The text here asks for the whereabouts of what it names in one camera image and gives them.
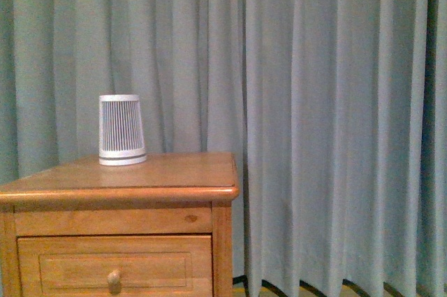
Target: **curtain fold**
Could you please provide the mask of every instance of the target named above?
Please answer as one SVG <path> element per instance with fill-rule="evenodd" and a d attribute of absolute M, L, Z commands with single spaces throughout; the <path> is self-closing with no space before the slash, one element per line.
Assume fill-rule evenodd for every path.
<path fill-rule="evenodd" d="M 149 152 L 234 152 L 242 184 L 240 0 L 1 5 L 0 182 L 96 154 L 98 96 L 139 94 Z M 233 207 L 238 276 L 242 196 Z"/>
<path fill-rule="evenodd" d="M 427 0 L 247 0 L 253 296 L 261 279 L 415 296 L 423 266 L 440 275 L 417 256 L 419 212 L 445 205 L 418 207 L 426 29 Z"/>
<path fill-rule="evenodd" d="M 98 96 L 139 94 L 149 152 L 235 153 L 251 296 L 441 297 L 446 2 L 0 0 L 0 183 L 97 153 Z"/>

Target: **white speaker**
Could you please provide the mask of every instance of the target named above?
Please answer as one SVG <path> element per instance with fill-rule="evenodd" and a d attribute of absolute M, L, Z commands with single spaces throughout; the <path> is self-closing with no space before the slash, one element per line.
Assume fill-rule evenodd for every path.
<path fill-rule="evenodd" d="M 146 161 L 140 97 L 99 96 L 99 163 L 125 166 Z"/>

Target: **speaker grille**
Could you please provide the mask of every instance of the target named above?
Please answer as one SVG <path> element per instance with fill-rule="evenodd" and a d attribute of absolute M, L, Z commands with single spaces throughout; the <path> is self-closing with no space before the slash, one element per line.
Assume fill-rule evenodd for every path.
<path fill-rule="evenodd" d="M 102 150 L 108 152 L 144 147 L 141 135 L 140 104 L 137 101 L 103 102 L 103 123 Z"/>

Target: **wooden surface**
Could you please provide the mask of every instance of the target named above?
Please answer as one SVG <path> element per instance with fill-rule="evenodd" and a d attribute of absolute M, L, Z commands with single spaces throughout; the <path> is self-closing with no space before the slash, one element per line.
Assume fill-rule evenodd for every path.
<path fill-rule="evenodd" d="M 233 287 L 231 203 L 213 203 L 212 229 L 214 296 L 231 297 Z"/>
<path fill-rule="evenodd" d="M 18 236 L 211 233 L 211 208 L 205 204 L 174 208 L 16 212 Z"/>
<path fill-rule="evenodd" d="M 0 205 L 231 201 L 239 194 L 235 175 L 231 153 L 152 154 L 131 166 L 102 166 L 90 156 L 0 186 Z"/>
<path fill-rule="evenodd" d="M 0 210 L 0 254 L 3 295 L 21 295 L 19 259 L 15 241 L 13 206 L 4 205 Z"/>
<path fill-rule="evenodd" d="M 24 297 L 212 295 L 210 236 L 20 238 L 18 245 Z"/>

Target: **nightstand top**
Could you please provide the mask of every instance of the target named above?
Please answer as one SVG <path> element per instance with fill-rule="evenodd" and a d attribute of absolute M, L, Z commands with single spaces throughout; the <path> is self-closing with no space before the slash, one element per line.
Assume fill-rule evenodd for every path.
<path fill-rule="evenodd" d="M 130 166 L 102 166 L 88 156 L 0 186 L 0 204 L 230 201 L 238 193 L 229 152 L 148 154 Z"/>

